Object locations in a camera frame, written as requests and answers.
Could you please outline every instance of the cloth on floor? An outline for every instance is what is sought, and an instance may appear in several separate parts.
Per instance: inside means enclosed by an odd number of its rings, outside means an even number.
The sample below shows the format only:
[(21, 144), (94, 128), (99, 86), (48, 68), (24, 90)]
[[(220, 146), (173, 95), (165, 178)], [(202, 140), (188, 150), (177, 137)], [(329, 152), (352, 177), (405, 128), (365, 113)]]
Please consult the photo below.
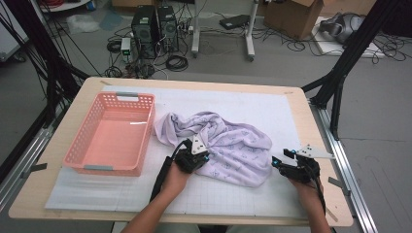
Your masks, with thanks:
[(179, 137), (198, 134), (207, 150), (209, 162), (196, 174), (228, 183), (257, 187), (270, 175), (270, 138), (245, 123), (231, 123), (218, 114), (202, 112), (189, 118), (169, 113), (154, 123), (157, 138), (177, 147)]

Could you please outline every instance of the patterned cloth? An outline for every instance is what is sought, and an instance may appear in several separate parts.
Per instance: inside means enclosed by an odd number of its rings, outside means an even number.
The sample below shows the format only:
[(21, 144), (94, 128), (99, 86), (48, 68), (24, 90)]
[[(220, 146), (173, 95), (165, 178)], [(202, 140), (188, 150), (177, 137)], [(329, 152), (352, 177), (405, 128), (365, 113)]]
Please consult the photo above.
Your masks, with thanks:
[(198, 175), (256, 187), (272, 171), (272, 142), (252, 125), (231, 123), (211, 112), (187, 119), (169, 113), (154, 123), (154, 130), (163, 144), (174, 147), (180, 143), (178, 137), (199, 135), (210, 153), (210, 161), (196, 171)]

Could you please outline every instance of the concrete floor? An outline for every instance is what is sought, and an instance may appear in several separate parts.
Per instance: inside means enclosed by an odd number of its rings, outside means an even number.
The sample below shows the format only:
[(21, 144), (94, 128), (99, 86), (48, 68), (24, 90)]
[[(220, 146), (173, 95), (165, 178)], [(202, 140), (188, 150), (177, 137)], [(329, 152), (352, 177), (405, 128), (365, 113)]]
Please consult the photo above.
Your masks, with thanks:
[[(69, 11), (85, 14), (83, 9)], [(73, 35), (73, 39), (89, 60), (102, 73), (108, 67), (107, 38), (130, 24), (130, 17), (119, 17), (107, 9), (87, 13), (98, 22), (109, 19), (106, 29)], [(217, 21), (208, 24), (219, 28)], [(261, 28), (261, 18), (257, 27)], [(96, 72), (85, 62), (75, 47), (64, 37), (74, 65), (89, 74)], [(246, 57), (244, 39), (223, 34), (202, 34), (200, 54), (196, 59), (188, 53), (189, 67), (182, 73), (168, 72), (174, 81), (250, 83), (264, 85), (304, 86), (323, 75), (336, 63), (336, 56), (314, 56), (307, 48), (296, 52), (282, 44), (281, 38), (254, 40), (256, 58)], [(412, 54), (412, 46), (402, 49)], [(357, 177), (360, 190), (380, 232), (412, 231), (412, 187), (407, 179), (412, 176), (409, 147), (412, 108), (410, 87), (412, 60), (397, 62), (384, 58), (378, 64), (362, 58), (349, 74), (343, 91), (339, 136), (349, 162)], [(7, 62), (0, 66), (0, 162), (43, 110), (46, 101), (29, 62)], [(157, 72), (153, 79), (165, 80)], [(307, 93), (312, 97), (316, 91)], [(0, 232), (111, 232), (112, 222), (102, 221), (35, 221), (10, 219), (7, 211), (0, 214)], [(355, 223), (337, 232), (361, 232)], [(278, 232), (309, 232), (308, 228), (281, 227)]]

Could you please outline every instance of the person's right arm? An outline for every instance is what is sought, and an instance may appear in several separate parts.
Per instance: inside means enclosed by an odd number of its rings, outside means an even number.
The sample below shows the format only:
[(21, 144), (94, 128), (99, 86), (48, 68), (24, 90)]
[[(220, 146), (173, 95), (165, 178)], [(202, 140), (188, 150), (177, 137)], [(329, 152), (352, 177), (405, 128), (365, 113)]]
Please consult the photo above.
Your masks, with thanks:
[(317, 189), (309, 184), (299, 183), (294, 180), (289, 181), (296, 187), (297, 193), (299, 194), (300, 203), (308, 215), (311, 232), (330, 233), (330, 227), (327, 223)]

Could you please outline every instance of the pink container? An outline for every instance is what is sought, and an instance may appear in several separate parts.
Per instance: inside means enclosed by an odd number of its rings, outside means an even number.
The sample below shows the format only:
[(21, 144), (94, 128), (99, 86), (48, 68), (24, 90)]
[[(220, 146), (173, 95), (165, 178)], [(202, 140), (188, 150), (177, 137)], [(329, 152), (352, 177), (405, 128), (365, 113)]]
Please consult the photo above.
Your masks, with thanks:
[(84, 174), (140, 176), (154, 118), (152, 94), (98, 93), (63, 165)]

